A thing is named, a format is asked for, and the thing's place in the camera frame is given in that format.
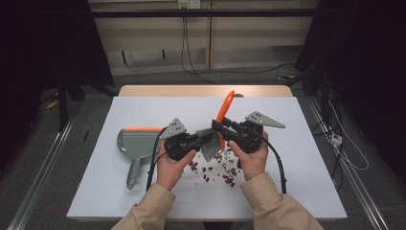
aluminum rail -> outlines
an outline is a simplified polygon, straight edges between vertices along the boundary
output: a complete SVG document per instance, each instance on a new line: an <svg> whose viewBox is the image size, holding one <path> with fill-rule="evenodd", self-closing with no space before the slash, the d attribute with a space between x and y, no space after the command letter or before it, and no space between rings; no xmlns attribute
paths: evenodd
<svg viewBox="0 0 406 230"><path fill-rule="evenodd" d="M313 17L316 15L337 15L337 10L317 9L248 9L248 10L92 10L92 11L43 11L44 16L52 17Z"/></svg>
<svg viewBox="0 0 406 230"><path fill-rule="evenodd" d="M308 99L308 102L314 113L314 116L316 117L317 121L320 123L321 129L324 132L331 130L331 128L326 126L326 124L323 122L323 118L320 115L321 107L318 105L316 100ZM334 155L336 157L338 157L338 154L342 154L345 157L347 157L346 153L344 151L340 152L340 150L338 150L335 145L332 145L332 148L334 151ZM373 200L372 196L368 192L367 188L365 187L364 183L362 182L362 180L359 177L356 170L353 167L349 166L347 164L347 162L343 159L343 157L340 157L339 162L343 169L344 174L347 177L347 180L350 182L350 185L355 192L355 195L357 196L359 202L361 203L361 206L363 207L365 214L369 218L369 220L373 226L373 229L389 230L390 227L389 227L388 223L384 219L382 213L379 210L379 207L376 205L375 201Z"/></svg>
<svg viewBox="0 0 406 230"><path fill-rule="evenodd" d="M65 128L56 135L56 139L46 156L44 163L41 166L34 182L31 184L29 191L25 195L22 203L18 207L14 217L11 220L11 223L8 230L23 230L25 229L27 222L31 216L31 213L34 210L34 207L41 195L42 189L45 186L45 183L52 172L57 157L62 150L63 144L66 141L66 138L71 131L72 125L78 116L81 104L75 109L71 118L68 120Z"/></svg>

white table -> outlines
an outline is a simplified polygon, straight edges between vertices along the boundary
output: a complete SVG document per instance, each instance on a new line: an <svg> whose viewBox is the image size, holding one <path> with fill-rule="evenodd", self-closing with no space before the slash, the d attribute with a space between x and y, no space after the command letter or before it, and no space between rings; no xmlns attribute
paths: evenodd
<svg viewBox="0 0 406 230"><path fill-rule="evenodd" d="M195 133L210 127L226 94L222 97L161 95L163 97L115 98L67 217L80 220L120 219L133 203L143 197L149 163L142 165L135 187L128 190L126 177L131 161L119 152L116 145L117 135L123 127L164 127L177 117L189 133ZM242 122L245 115L255 110L286 125L286 128L266 127L265 130L269 133L270 143L281 156L287 193L301 202L316 219L346 218L296 98L235 98L226 117ZM169 212L169 220L233 221L253 217L238 187L244 181L242 171L235 176L236 186L232 188L221 177L224 174L221 164L216 161L207 163L201 153L194 161L198 162L198 173L187 167L173 189L177 198ZM236 162L235 158L234 163L227 162L227 168L231 169ZM206 171L211 179L209 182L203 180L201 167L213 167L211 171ZM272 151L267 170L281 190L278 164Z"/></svg>

tabletop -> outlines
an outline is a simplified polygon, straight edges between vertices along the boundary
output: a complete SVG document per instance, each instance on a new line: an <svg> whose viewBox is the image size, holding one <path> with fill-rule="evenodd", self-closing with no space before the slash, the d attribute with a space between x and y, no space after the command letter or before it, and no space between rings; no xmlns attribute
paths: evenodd
<svg viewBox="0 0 406 230"><path fill-rule="evenodd" d="M143 197L149 164L146 162L141 166L135 187L128 190L126 176L131 160L120 153L116 144L117 134L122 128L164 126L178 117L188 132L194 133L210 126L230 90L235 90L244 98L234 99L227 113L229 119L242 122L245 115L258 110L286 125L286 128L264 129L270 133L269 141L281 156L287 193L301 202L316 219L346 218L297 99L292 97L288 87L276 85L124 86L120 96L113 100L67 217L80 220L120 219L133 203ZM200 155L198 153L194 159L199 166L213 168L206 173L210 181L203 179L200 168L198 173L185 169L173 189L177 198L168 219L252 219L252 210L238 188L244 182L242 172L237 174L236 186L231 188L221 180L223 165L213 160L206 162ZM234 167L237 159L233 154L227 157L226 167ZM266 167L280 191L278 165L272 153Z"/></svg>

power strip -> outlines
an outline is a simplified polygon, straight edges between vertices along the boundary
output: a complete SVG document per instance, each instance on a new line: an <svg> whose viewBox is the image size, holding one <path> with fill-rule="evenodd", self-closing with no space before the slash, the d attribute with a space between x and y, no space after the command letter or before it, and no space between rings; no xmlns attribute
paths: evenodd
<svg viewBox="0 0 406 230"><path fill-rule="evenodd" d="M336 147L339 147L343 143L343 137L332 133L330 136L330 143L334 144Z"/></svg>
<svg viewBox="0 0 406 230"><path fill-rule="evenodd" d="M200 9L200 0L178 0L179 9Z"/></svg>

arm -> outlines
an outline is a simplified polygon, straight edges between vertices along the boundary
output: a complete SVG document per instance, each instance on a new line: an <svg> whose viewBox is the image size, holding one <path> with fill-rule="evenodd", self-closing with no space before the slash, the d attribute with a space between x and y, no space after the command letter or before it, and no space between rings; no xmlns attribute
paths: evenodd
<svg viewBox="0 0 406 230"><path fill-rule="evenodd" d="M140 204L134 204L112 229L164 229L170 207L176 198L171 190L182 176L183 169L196 155L196 151L192 150L180 161L173 161L166 154L164 143L159 143L157 152L157 156L162 157L157 162L156 183L148 189Z"/></svg>
<svg viewBox="0 0 406 230"><path fill-rule="evenodd" d="M275 183L265 173L268 147L247 154L233 142L229 146L239 158L247 182L240 186L254 212L255 229L323 229L320 223L290 195L280 195Z"/></svg>

